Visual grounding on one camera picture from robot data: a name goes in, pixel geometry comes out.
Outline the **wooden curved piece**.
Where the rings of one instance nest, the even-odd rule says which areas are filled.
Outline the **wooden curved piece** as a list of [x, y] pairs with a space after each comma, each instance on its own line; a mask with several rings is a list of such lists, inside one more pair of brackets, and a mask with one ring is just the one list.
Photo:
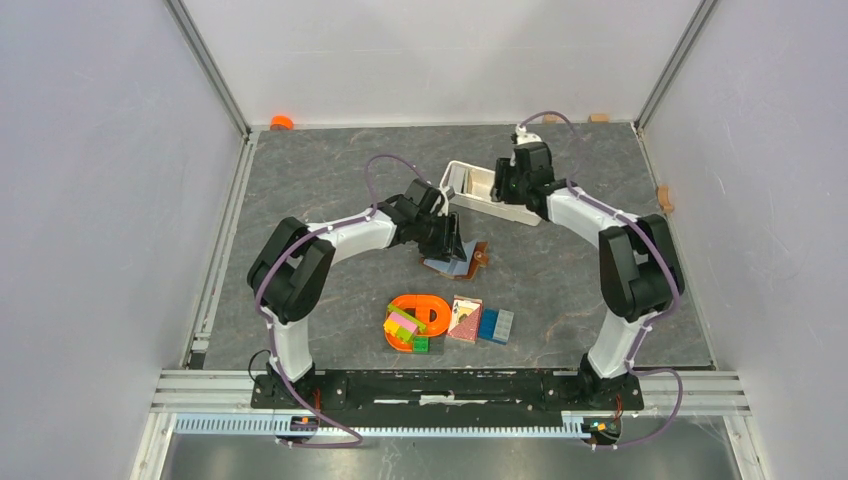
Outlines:
[[672, 202], [671, 191], [668, 185], [659, 185], [656, 188], [656, 198], [658, 205], [664, 214], [671, 214], [675, 210], [675, 205]]

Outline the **orange plastic loop toy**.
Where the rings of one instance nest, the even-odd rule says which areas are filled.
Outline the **orange plastic loop toy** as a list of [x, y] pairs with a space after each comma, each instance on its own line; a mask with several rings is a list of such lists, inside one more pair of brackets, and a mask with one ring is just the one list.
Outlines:
[[441, 297], [401, 295], [386, 308], [384, 338], [388, 347], [399, 353], [441, 355], [450, 320], [450, 306]]

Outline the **dark grey building brick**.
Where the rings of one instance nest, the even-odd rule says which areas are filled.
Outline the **dark grey building brick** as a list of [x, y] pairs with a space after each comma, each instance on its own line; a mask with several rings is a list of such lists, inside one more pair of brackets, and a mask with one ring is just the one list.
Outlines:
[[428, 338], [428, 354], [443, 355], [445, 351], [445, 337], [434, 336]]

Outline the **green building brick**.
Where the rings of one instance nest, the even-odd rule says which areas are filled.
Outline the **green building brick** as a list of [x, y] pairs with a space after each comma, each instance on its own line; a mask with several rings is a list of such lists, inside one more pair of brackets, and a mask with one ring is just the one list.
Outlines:
[[412, 339], [412, 352], [415, 354], [426, 354], [430, 352], [430, 338], [415, 336]]

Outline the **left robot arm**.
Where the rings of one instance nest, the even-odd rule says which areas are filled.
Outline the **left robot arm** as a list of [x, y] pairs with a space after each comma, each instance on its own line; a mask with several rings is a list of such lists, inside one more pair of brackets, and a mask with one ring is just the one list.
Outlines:
[[269, 364], [279, 377], [275, 392], [288, 406], [302, 407], [314, 394], [308, 316], [331, 268], [409, 242], [425, 260], [466, 260], [459, 217], [447, 207], [440, 190], [415, 179], [405, 192], [357, 215], [315, 224], [287, 217], [278, 224], [250, 267], [247, 284], [269, 332]]

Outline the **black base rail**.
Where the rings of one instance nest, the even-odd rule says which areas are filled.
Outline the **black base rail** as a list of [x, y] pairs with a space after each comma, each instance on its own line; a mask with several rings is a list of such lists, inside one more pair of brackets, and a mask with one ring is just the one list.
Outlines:
[[636, 377], [594, 385], [570, 370], [340, 370], [310, 373], [289, 392], [274, 373], [254, 379], [257, 410], [310, 406], [352, 429], [365, 427], [554, 427], [564, 412], [640, 411]]

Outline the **pink yellow brick stack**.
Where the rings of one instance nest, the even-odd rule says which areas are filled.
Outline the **pink yellow brick stack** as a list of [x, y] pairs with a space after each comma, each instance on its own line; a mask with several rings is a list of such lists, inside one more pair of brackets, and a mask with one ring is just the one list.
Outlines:
[[411, 344], [415, 336], [426, 332], [426, 325], [416, 317], [394, 304], [387, 307], [387, 316], [383, 323], [384, 333], [405, 344]]

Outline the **orange round cap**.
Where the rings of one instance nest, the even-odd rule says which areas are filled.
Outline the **orange round cap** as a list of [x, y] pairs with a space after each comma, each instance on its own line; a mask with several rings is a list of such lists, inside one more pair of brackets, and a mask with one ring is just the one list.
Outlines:
[[294, 122], [285, 115], [275, 115], [269, 122], [269, 129], [273, 131], [292, 130], [293, 128]]

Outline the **white plastic tray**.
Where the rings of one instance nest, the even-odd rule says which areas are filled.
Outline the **white plastic tray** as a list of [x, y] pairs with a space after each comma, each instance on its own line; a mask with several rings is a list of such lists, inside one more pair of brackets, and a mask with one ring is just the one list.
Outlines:
[[537, 226], [541, 218], [524, 205], [510, 205], [493, 199], [495, 172], [460, 161], [450, 161], [439, 186], [451, 193], [449, 205], [463, 207], [493, 217]]

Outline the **playing card box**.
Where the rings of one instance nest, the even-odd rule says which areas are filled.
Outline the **playing card box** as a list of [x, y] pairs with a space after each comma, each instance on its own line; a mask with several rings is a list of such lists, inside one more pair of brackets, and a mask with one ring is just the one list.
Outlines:
[[447, 330], [449, 339], [475, 343], [483, 313], [480, 299], [455, 296], [451, 307], [451, 319]]

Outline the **blue building brick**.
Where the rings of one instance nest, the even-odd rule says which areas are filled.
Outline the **blue building brick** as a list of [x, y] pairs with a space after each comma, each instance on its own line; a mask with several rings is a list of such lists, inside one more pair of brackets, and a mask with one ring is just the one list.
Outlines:
[[493, 309], [484, 309], [481, 315], [477, 337], [497, 343], [495, 330], [498, 322], [499, 312]]

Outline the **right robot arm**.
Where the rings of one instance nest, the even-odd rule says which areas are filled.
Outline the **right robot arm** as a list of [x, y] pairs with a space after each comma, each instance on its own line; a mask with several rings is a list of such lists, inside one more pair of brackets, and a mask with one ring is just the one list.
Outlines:
[[612, 401], [631, 375], [633, 361], [654, 319], [678, 306], [685, 291], [668, 221], [615, 209], [554, 173], [549, 146], [519, 140], [496, 162], [495, 201], [519, 205], [596, 247], [607, 313], [578, 370], [577, 392], [591, 408]]

